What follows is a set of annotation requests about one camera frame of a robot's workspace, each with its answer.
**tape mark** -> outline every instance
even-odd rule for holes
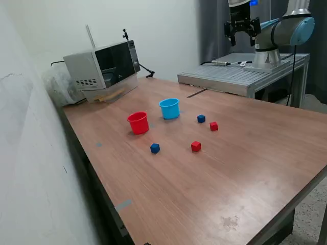
[[[119,212],[121,211],[122,209],[128,207],[129,205],[132,204],[132,201],[131,200],[127,200],[123,203],[120,203],[117,207],[115,207],[116,211]]]

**metal table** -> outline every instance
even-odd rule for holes
[[[253,61],[255,54],[229,54],[217,61],[238,62]],[[293,56],[281,54],[284,60],[290,60],[288,65],[274,71],[264,73],[258,71],[245,71],[241,66],[201,65],[197,68],[183,72],[178,76],[178,82],[202,88],[218,90],[254,98],[255,93],[292,73]],[[294,84],[292,88],[291,106],[301,108],[307,84],[307,74],[310,54],[297,54],[295,59]]]

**table leg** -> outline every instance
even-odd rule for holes
[[[318,245],[327,245],[327,206],[323,216]]]
[[[301,108],[305,95],[307,86],[307,76],[308,76],[309,64],[306,64],[303,68],[295,71],[294,81],[292,87],[292,99],[291,106],[296,108]]]
[[[293,210],[286,219],[281,223],[281,228],[270,237],[263,245],[280,244],[286,237],[293,232],[295,210]]]

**speckled floor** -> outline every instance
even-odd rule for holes
[[[320,103],[316,97],[307,94],[304,109],[327,114],[327,105]],[[302,202],[296,207],[293,234],[289,235],[282,245],[316,245],[323,215],[327,203],[327,178],[325,178]]]

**metal rod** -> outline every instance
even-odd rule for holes
[[[93,37],[92,37],[92,33],[90,31],[90,27],[88,27],[88,24],[86,25],[86,30],[87,30],[87,33],[88,33],[88,36],[90,38],[90,41],[91,41],[91,44],[92,44],[92,47],[93,48],[96,48],[96,45],[94,43],[94,40],[93,40]]]

